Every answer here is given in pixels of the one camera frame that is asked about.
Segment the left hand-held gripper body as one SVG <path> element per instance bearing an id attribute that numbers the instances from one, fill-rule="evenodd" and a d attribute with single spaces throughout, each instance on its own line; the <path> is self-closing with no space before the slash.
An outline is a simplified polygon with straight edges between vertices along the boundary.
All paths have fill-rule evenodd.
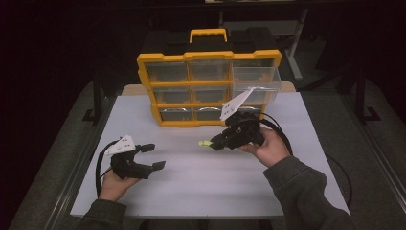
<path id="1" fill-rule="evenodd" d="M 121 179 L 126 177 L 148 179 L 152 174 L 152 166 L 136 163 L 134 157 L 137 153 L 136 144 L 131 135 L 125 135 L 114 141 L 104 151 L 111 159 L 110 167 Z"/>

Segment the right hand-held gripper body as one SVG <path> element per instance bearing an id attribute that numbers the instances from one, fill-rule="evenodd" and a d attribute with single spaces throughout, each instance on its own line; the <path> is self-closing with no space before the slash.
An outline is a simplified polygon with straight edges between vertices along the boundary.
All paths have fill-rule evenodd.
<path id="1" fill-rule="evenodd" d="M 264 142 L 259 131 L 260 119 L 253 114 L 238 111 L 254 90 L 255 87 L 249 87 L 222 106 L 220 120 L 227 126 L 222 134 L 227 139 L 221 144 L 229 149 L 239 148 L 250 142 L 261 146 Z"/>

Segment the clear plastic drawer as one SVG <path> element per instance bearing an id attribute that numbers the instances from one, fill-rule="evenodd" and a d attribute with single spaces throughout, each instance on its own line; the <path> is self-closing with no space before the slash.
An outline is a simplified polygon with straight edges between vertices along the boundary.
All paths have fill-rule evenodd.
<path id="1" fill-rule="evenodd" d="M 254 87 L 245 104 L 269 104 L 281 89 L 274 59 L 233 60 L 232 77 L 233 98 Z"/>

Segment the yellow black organizer cabinet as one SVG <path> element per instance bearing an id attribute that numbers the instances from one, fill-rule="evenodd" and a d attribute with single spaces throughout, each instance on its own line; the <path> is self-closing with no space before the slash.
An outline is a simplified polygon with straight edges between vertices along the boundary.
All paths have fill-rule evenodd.
<path id="1" fill-rule="evenodd" d="M 221 108 L 248 92 L 243 111 L 259 115 L 282 87 L 282 53 L 265 27 L 151 31 L 138 74 L 161 127 L 220 125 Z"/>

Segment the person's left hand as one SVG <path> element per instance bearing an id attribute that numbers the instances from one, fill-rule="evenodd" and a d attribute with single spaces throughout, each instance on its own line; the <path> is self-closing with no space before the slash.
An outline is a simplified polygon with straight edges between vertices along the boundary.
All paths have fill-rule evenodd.
<path id="1" fill-rule="evenodd" d="M 108 169 L 103 177 L 99 199 L 118 201 L 128 189 L 139 182 L 139 178 L 126 177 L 121 179 L 111 169 Z"/>

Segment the person's right hand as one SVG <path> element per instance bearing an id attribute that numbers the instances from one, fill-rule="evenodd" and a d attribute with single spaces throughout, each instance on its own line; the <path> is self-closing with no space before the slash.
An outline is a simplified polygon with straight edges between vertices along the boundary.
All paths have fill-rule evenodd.
<path id="1" fill-rule="evenodd" d="M 239 147 L 239 149 L 254 155 L 267 168 L 274 166 L 290 155 L 285 143 L 275 130 L 262 127 L 260 133 L 264 137 L 261 146 L 247 144 Z"/>

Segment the rows of clear bins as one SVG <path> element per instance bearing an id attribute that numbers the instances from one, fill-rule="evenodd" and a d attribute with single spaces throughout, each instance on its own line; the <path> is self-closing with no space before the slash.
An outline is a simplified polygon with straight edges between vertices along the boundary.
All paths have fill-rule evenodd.
<path id="1" fill-rule="evenodd" d="M 226 59 L 146 64 L 151 102 L 160 122 L 218 124 L 233 92 L 232 62 Z"/>

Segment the black metal stand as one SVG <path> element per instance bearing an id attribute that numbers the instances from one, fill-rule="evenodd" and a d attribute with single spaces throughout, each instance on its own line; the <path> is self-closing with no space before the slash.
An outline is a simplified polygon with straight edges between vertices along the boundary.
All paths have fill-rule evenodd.
<path id="1" fill-rule="evenodd" d="M 355 115 L 364 125 L 369 121 L 380 121 L 373 107 L 365 106 L 366 76 L 362 68 L 358 70 L 355 86 Z"/>
<path id="2" fill-rule="evenodd" d="M 98 71 L 95 72 L 92 81 L 93 86 L 93 107 L 86 110 L 82 120 L 91 122 L 95 126 L 102 116 L 102 85 Z"/>

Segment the aluminium frame rail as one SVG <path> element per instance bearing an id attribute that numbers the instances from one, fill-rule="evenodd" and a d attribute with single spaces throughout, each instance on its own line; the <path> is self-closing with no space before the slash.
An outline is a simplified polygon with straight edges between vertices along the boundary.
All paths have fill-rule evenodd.
<path id="1" fill-rule="evenodd" d="M 49 182 L 56 184 L 56 199 L 43 230 L 60 230 L 62 222 L 70 217 L 115 101 L 115 97 L 101 101 L 101 116 L 97 122 L 83 120 L 90 107 L 95 105 L 90 98 L 78 99 L 74 104 L 50 151 L 47 173 Z"/>
<path id="2" fill-rule="evenodd" d="M 398 204 L 403 212 L 406 213 L 406 187 L 401 183 L 401 180 L 385 156 L 383 149 L 378 145 L 378 142 L 368 128 L 369 122 L 380 122 L 379 116 L 372 107 L 367 107 L 367 114 L 364 114 L 364 110 L 361 110 L 361 114 L 358 114 L 356 103 L 353 103 L 348 95 L 341 95 L 340 100 L 370 147 L 382 171 L 383 177 L 388 183 Z"/>

